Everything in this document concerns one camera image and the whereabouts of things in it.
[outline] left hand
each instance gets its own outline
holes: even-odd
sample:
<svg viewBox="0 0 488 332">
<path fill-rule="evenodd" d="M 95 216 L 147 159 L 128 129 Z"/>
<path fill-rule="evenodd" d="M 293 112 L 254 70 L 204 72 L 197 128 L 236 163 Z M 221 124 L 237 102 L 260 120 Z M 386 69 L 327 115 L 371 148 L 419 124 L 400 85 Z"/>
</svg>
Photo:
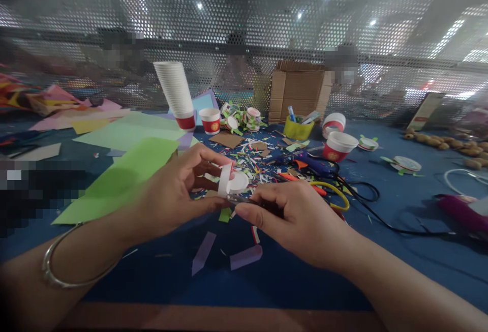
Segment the left hand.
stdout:
<svg viewBox="0 0 488 332">
<path fill-rule="evenodd" d="M 221 197 L 192 200 L 189 192 L 196 188 L 217 190 L 218 183 L 200 176 L 208 173 L 219 177 L 222 170 L 212 163 L 232 162 L 199 143 L 159 169 L 149 179 L 140 199 L 128 208 L 132 228 L 141 235 L 138 241 L 166 235 L 193 218 L 230 206 Z"/>
</svg>

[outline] yellow paper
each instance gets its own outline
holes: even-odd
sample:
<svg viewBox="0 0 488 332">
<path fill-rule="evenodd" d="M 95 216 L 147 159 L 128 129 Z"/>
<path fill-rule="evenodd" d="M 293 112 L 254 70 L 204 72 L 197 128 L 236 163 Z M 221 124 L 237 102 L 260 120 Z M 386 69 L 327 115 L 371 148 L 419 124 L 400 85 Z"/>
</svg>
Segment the yellow paper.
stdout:
<svg viewBox="0 0 488 332">
<path fill-rule="evenodd" d="M 73 129 L 75 129 L 78 135 L 86 134 L 88 132 L 92 132 L 102 127 L 107 126 L 110 121 L 107 118 L 102 118 L 98 120 L 86 120 L 86 121 L 73 121 L 71 124 L 73 125 Z"/>
</svg>

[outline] marker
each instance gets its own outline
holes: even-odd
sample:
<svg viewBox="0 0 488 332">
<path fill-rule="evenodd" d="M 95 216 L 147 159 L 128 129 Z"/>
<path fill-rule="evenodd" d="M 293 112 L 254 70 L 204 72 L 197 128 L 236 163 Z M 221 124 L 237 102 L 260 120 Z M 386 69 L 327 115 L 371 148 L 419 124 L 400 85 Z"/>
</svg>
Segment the marker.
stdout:
<svg viewBox="0 0 488 332">
<path fill-rule="evenodd" d="M 293 113 L 293 107 L 292 106 L 288 106 L 288 112 L 290 113 L 290 120 L 292 120 L 293 122 L 296 122 L 295 114 Z"/>
</svg>

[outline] hand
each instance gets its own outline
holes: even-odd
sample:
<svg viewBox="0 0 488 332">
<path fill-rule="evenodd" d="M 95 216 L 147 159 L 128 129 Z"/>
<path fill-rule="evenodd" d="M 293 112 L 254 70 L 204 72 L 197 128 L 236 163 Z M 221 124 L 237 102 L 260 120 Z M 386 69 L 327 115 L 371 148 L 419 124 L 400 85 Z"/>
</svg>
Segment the hand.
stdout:
<svg viewBox="0 0 488 332">
<path fill-rule="evenodd" d="M 195 188 L 218 189 L 217 183 L 199 177 L 205 173 L 220 176 L 222 170 L 212 163 L 224 165 L 232 160 L 199 143 L 149 179 L 142 196 L 128 208 L 127 214 L 131 228 L 141 235 L 139 243 L 166 235 L 193 218 L 230 205 L 220 197 L 192 200 L 189 196 Z"/>
<path fill-rule="evenodd" d="M 275 202 L 284 209 L 284 220 L 244 202 L 236 213 L 305 262 L 342 273 L 351 261 L 357 233 L 306 181 L 259 185 L 251 199 Z"/>
</svg>

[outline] white cable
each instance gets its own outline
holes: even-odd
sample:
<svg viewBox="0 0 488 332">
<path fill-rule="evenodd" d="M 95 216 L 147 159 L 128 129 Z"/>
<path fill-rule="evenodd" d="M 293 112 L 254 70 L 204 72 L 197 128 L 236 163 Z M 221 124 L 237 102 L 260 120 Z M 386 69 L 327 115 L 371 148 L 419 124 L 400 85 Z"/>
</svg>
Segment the white cable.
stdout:
<svg viewBox="0 0 488 332">
<path fill-rule="evenodd" d="M 452 184 L 451 182 L 449 182 L 449 180 L 447 179 L 447 175 L 452 173 L 452 172 L 467 172 L 468 175 L 474 177 L 475 180 L 477 180 L 478 182 L 484 184 L 484 185 L 487 185 L 488 186 L 488 183 L 487 182 L 484 182 L 482 181 L 482 179 L 485 179 L 485 180 L 488 180 L 488 177 L 483 177 L 483 176 L 480 176 L 479 174 L 476 174 L 476 173 L 473 173 L 467 169 L 451 169 L 451 170 L 448 170 L 444 173 L 444 180 L 446 181 L 447 185 L 449 186 L 449 188 L 451 190 L 453 190 L 454 192 L 457 192 L 459 193 L 460 195 L 463 195 L 463 196 L 466 196 L 464 193 L 462 193 L 461 191 L 459 191 L 458 189 L 456 189 Z"/>
</svg>

